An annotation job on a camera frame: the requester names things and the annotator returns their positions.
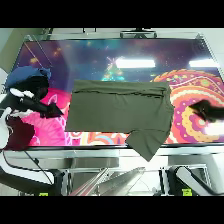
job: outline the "blue cloth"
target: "blue cloth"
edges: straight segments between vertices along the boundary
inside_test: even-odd
[[[25,81],[27,78],[33,76],[46,76],[49,80],[51,77],[50,68],[33,68],[32,66],[18,67],[8,75],[5,88],[9,88],[16,83]]]

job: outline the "shirt sleeve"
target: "shirt sleeve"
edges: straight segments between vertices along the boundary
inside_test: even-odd
[[[168,136],[169,132],[159,130],[133,131],[126,139],[126,143],[144,159],[150,161]]]

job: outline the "black cable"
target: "black cable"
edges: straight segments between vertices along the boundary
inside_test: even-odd
[[[44,175],[47,177],[47,179],[50,181],[51,185],[53,185],[51,179],[48,177],[48,175],[46,174],[46,172],[35,162],[35,160],[30,156],[30,154],[28,154],[28,152],[24,151],[27,156],[37,165],[37,167],[44,173]]]

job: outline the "olive green cloth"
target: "olive green cloth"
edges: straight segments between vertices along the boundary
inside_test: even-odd
[[[167,82],[75,80],[66,131],[120,132],[149,161],[169,136],[174,107]]]

